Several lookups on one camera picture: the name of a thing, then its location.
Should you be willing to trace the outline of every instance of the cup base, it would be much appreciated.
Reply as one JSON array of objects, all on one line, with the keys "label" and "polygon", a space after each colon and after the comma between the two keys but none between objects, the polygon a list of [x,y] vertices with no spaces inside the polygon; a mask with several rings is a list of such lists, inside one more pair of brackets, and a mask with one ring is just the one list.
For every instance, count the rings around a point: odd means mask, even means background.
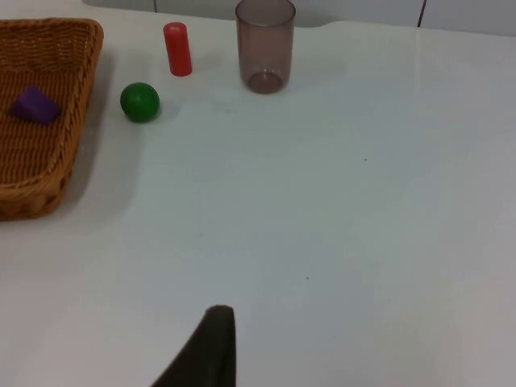
[{"label": "cup base", "polygon": [[283,81],[280,77],[266,71],[252,74],[247,84],[251,91],[258,94],[276,93],[283,87]]}]

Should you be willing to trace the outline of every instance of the purple triangular prism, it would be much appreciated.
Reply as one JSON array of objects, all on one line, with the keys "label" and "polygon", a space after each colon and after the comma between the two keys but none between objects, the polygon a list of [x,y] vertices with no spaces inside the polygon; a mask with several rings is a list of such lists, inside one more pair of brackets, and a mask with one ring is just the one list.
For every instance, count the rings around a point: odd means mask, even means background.
[{"label": "purple triangular prism", "polygon": [[60,107],[35,86],[21,93],[9,109],[9,115],[37,123],[51,123],[60,114]]}]

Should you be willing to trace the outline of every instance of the brown wicker basket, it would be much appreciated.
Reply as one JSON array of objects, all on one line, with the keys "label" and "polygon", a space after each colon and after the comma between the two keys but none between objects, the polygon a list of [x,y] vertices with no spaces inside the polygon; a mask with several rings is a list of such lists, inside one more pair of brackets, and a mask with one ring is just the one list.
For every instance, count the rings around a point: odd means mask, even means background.
[{"label": "brown wicker basket", "polygon": [[[54,211],[72,172],[103,41],[88,19],[0,21],[0,219]],[[51,124],[7,115],[35,85],[61,107]]]}]

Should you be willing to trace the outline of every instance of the basket rim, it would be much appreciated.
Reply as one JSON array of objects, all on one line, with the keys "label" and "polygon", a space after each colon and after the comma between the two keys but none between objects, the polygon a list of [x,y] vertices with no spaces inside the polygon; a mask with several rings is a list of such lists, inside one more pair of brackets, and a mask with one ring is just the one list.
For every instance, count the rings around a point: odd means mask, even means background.
[{"label": "basket rim", "polygon": [[[76,18],[46,18],[46,19],[8,19],[8,20],[0,20],[0,31],[3,28],[12,28],[12,27],[44,27],[47,25],[53,24],[62,24],[69,23],[72,25],[86,25],[90,27],[89,37],[94,36],[96,39],[94,40],[96,44],[93,45],[92,51],[90,55],[84,55],[83,62],[79,68],[79,74],[77,79],[73,83],[73,97],[67,104],[65,105],[64,114],[64,129],[60,130],[58,138],[56,140],[55,148],[48,158],[47,167],[41,171],[41,173],[29,177],[25,180],[16,181],[12,183],[0,183],[0,201],[10,200],[12,197],[16,196],[16,198],[29,196],[31,192],[39,191],[41,187],[45,187],[48,183],[46,180],[48,178],[55,179],[63,175],[65,177],[66,172],[61,173],[57,166],[60,163],[64,162],[63,154],[65,150],[69,148],[73,148],[74,152],[77,149],[81,138],[82,126],[84,122],[81,122],[81,130],[79,131],[76,138],[73,138],[73,133],[71,135],[70,127],[73,127],[71,124],[73,113],[76,109],[75,105],[77,100],[80,99],[80,94],[78,93],[79,89],[82,87],[82,83],[86,81],[88,74],[85,72],[88,70],[88,66],[95,73],[95,68],[97,66],[98,57],[100,55],[100,51],[102,50],[102,41],[104,37],[104,32],[102,26],[99,22],[92,19],[76,19]],[[94,79],[91,80],[91,87],[93,87]]]}]

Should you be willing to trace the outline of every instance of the brown transparent cup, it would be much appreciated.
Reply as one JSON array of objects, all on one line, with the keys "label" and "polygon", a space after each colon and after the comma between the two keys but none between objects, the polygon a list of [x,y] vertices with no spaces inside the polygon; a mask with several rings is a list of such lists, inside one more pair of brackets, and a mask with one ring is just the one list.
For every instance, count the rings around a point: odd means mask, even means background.
[{"label": "brown transparent cup", "polygon": [[243,0],[235,13],[243,82],[255,93],[276,93],[290,79],[296,8],[289,0]]}]

